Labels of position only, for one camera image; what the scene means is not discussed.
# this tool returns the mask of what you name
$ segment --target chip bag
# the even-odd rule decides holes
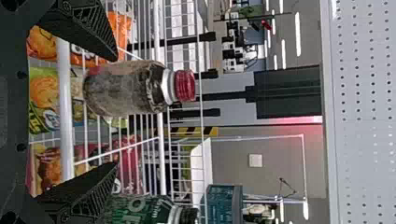
[[[132,19],[121,15],[118,12],[110,11],[107,15],[113,34],[116,37],[117,46],[126,50],[128,40],[127,37],[131,35],[132,30]],[[26,40],[27,53],[30,57],[37,58],[39,60],[45,60],[49,62],[56,61],[56,36],[50,32],[41,29],[38,26],[34,26],[30,30],[30,34]],[[74,44],[70,44],[70,62],[74,65],[82,66],[82,54],[83,50],[81,47]],[[93,53],[85,50],[85,66],[94,67],[96,66],[96,56]],[[125,53],[119,50],[119,60],[122,61],[125,58]],[[98,64],[106,63],[103,58],[98,58]]]
[[[84,125],[83,77],[71,72],[74,126]],[[29,75],[29,132],[48,133],[60,129],[58,73],[54,68],[31,67]],[[97,121],[88,108],[87,122]]]

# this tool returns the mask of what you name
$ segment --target fluorescent light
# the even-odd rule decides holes
[[[282,68],[286,69],[286,42],[282,39]]]
[[[285,204],[283,204],[283,199],[280,201],[280,222],[285,222]]]
[[[268,41],[264,40],[264,57],[268,58]]]
[[[275,219],[275,210],[274,209],[271,209],[271,217],[268,219],[271,219],[271,220]]]
[[[271,48],[271,31],[267,31],[268,34],[268,49]]]
[[[274,55],[274,69],[277,70],[277,57]]]
[[[296,24],[296,49],[297,49],[297,57],[301,56],[301,27],[300,27],[300,12],[297,12],[295,15],[295,24]]]
[[[275,19],[272,19],[272,26],[273,26],[273,35],[276,35],[276,24],[275,24]]]
[[[280,14],[283,13],[283,0],[279,0],[279,11],[280,11]]]
[[[265,56],[265,46],[264,45],[259,45],[257,48],[258,48],[257,49],[257,58],[258,59],[265,58],[266,57]]]
[[[309,219],[309,207],[308,207],[308,200],[305,199],[304,204],[303,204],[303,215],[305,220]]]

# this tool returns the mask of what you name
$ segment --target display rack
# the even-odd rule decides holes
[[[138,44],[138,48],[131,51],[119,48],[127,57],[125,60],[157,60],[164,63],[167,67],[178,70],[178,69],[191,69],[198,74],[197,80],[197,96],[202,95],[202,83],[201,83],[201,72],[203,72],[208,65],[206,60],[203,60],[200,54],[203,53],[204,43],[201,42],[199,34],[205,31],[202,26],[201,19],[198,13],[198,0],[188,1],[167,1],[167,0],[103,0],[102,2],[108,7],[110,4],[113,5],[116,11],[122,14],[122,17],[132,19],[132,36],[125,36],[126,45],[134,46]],[[119,32],[127,27],[116,27],[117,32],[115,37],[119,40]],[[195,43],[184,44],[181,46],[167,46],[168,41],[178,39],[184,36],[192,37],[196,36]],[[160,46],[160,40],[164,39],[164,47]],[[59,75],[59,86],[60,86],[60,110],[61,110],[61,123],[62,128],[59,132],[43,133],[38,135],[30,135],[30,145],[35,148],[37,145],[44,147],[59,147],[62,155],[62,166],[63,166],[63,180],[71,179],[75,176],[76,167],[85,166],[86,171],[90,169],[90,162],[96,162],[102,164],[105,160],[113,160],[115,155],[120,156],[120,172],[127,173],[128,175],[120,176],[120,185],[127,185],[128,188],[121,188],[123,193],[143,193],[143,194],[162,194],[166,195],[168,192],[174,192],[173,184],[171,189],[167,188],[165,173],[168,172],[168,164],[175,163],[173,157],[169,156],[172,153],[171,144],[168,144],[169,148],[165,148],[164,143],[164,119],[163,114],[158,115],[133,115],[132,118],[116,118],[119,121],[118,127],[112,127],[103,122],[104,118],[97,117],[95,123],[88,122],[88,107],[84,104],[84,125],[81,127],[73,127],[72,124],[72,108],[70,101],[70,68],[75,67],[70,64],[70,45],[69,43],[59,39],[57,41],[58,50],[58,62],[48,63],[45,61],[39,61],[37,59],[30,58],[30,66],[37,67],[56,67]],[[173,54],[183,55],[187,52],[187,58],[171,57]],[[81,69],[82,74],[86,74],[88,67],[86,66],[85,54],[89,52],[82,52],[82,67],[76,68]],[[203,102],[196,103],[195,110],[200,111],[200,126],[201,130],[204,130],[204,119],[203,119]],[[180,112],[185,110],[191,110],[191,108],[179,108],[172,109],[168,108],[167,113],[167,127],[172,127],[172,120],[170,120],[171,114],[174,111]],[[126,125],[127,132],[122,131],[122,123],[125,122],[132,125]],[[172,139],[175,135],[180,133],[172,133],[170,128],[167,132],[168,139]],[[201,135],[201,143],[205,141],[204,134]],[[122,145],[122,138],[127,135],[127,139],[131,139],[135,136],[134,142],[127,142],[126,145]],[[96,144],[98,146],[98,152],[96,155],[83,160],[75,161],[74,146],[83,146],[85,155],[89,154],[90,144]],[[205,161],[205,155],[195,158],[196,160]],[[35,166],[35,153],[31,150],[31,163]]]
[[[320,10],[331,223],[394,223],[396,2]]]
[[[177,204],[205,209],[202,214],[208,214],[205,189],[209,184],[213,183],[210,141],[252,141],[295,137],[302,140],[304,158],[303,135],[235,139],[215,138],[213,140],[208,139],[204,135],[205,123],[201,73],[210,66],[207,64],[205,57],[202,56],[205,44],[201,41],[200,34],[205,32],[205,27],[202,25],[198,13],[198,1],[102,1],[106,6],[107,12],[109,4],[112,4],[125,20],[127,18],[132,19],[132,35],[126,35],[124,40],[119,40],[118,35],[123,32],[121,31],[122,29],[128,29],[128,27],[123,27],[122,29],[116,27],[116,39],[125,41],[125,45],[132,45],[132,48],[130,48],[132,52],[119,48],[119,51],[127,55],[125,60],[157,60],[170,69],[191,69],[198,74],[196,89],[199,101],[185,104],[179,108],[169,107],[165,115],[133,115],[128,118],[114,118],[118,126],[112,126],[105,123],[105,118],[101,117],[97,117],[94,123],[88,122],[89,109],[84,105],[84,124],[81,127],[73,127],[72,109],[70,106],[72,104],[70,101],[70,69],[75,66],[70,64],[69,43],[58,39],[57,63],[48,63],[30,58],[30,66],[54,67],[58,70],[62,124],[59,132],[30,135],[30,145],[32,147],[30,163],[33,166],[36,165],[34,149],[38,145],[59,147],[62,152],[63,180],[69,180],[75,177],[76,167],[83,166],[85,171],[89,171],[92,162],[100,165],[106,161],[115,160],[117,156],[120,162],[120,173],[126,175],[120,175],[119,185],[122,188],[116,189],[130,194],[170,195]],[[167,46],[168,41],[184,36],[189,38],[195,36],[195,43]],[[162,39],[164,40],[163,47],[160,45],[160,40]],[[134,47],[136,43],[139,43],[137,49]],[[82,67],[76,67],[76,69],[81,70],[82,75],[86,74],[89,69],[85,62],[86,54],[88,52],[82,51]],[[183,119],[183,125],[197,126],[196,124],[198,123],[199,129],[194,129],[194,131],[187,130],[184,133],[173,133],[171,128],[177,126],[177,122],[171,120],[172,114],[191,110],[199,110],[200,117],[197,119]],[[183,138],[182,136],[184,135],[194,135],[195,138]],[[128,139],[126,144],[122,143],[125,137]],[[84,154],[89,155],[91,144],[97,145],[97,153],[89,158],[76,161],[73,148],[75,146],[83,146]],[[308,200],[304,160],[303,164],[304,196],[301,199],[283,200],[273,197],[261,201],[261,203],[280,204],[282,213],[284,213],[283,204],[297,203],[301,204],[304,207],[302,211],[305,210],[307,213]],[[191,175],[189,177],[181,176],[184,171],[191,173]],[[32,188],[32,191],[36,192],[35,185]],[[202,218],[207,224],[208,217]]]

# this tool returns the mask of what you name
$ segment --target green bottle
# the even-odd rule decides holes
[[[194,224],[198,209],[175,205],[167,196],[112,195],[103,224]]]

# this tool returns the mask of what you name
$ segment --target white pegboard wall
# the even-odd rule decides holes
[[[396,2],[321,11],[332,223],[396,223]]]

